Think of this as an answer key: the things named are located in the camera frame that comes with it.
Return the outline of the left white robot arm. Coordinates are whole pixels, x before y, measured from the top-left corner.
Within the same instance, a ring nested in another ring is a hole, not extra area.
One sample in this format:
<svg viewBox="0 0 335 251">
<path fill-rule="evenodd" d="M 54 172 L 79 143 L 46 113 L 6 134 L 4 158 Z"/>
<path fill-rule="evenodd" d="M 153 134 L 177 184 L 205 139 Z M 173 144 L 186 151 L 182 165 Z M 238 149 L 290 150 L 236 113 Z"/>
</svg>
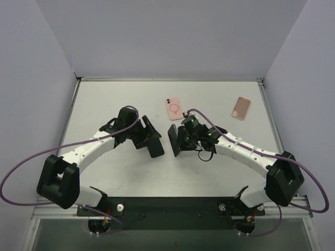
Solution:
<svg viewBox="0 0 335 251">
<path fill-rule="evenodd" d="M 160 157 L 164 155 L 161 137 L 147 116 L 140 117 L 132 106 L 123 107 L 116 118 L 101 126 L 89 140 L 61 156 L 47 157 L 37 193 L 63 209 L 88 206 L 95 215 L 101 215 L 107 210 L 107 195 L 92 186 L 81 186 L 81 173 L 126 140 L 131 140 L 138 150 L 147 148 L 151 158 Z"/>
</svg>

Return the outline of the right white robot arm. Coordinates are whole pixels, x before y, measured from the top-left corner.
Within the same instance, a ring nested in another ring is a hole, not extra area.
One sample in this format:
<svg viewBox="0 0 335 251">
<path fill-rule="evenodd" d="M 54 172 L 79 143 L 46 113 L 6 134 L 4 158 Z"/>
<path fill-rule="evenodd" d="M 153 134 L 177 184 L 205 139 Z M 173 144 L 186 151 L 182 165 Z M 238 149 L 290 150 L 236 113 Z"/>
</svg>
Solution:
<svg viewBox="0 0 335 251">
<path fill-rule="evenodd" d="M 210 152 L 229 157 L 257 172 L 264 181 L 243 187 L 236 198 L 247 208 L 265 202 L 288 206 L 304 182 L 304 177 L 289 152 L 277 154 L 255 147 L 227 130 L 214 126 L 208 128 L 194 115 L 186 117 L 179 127 L 168 130 L 174 156 L 181 152 Z"/>
</svg>

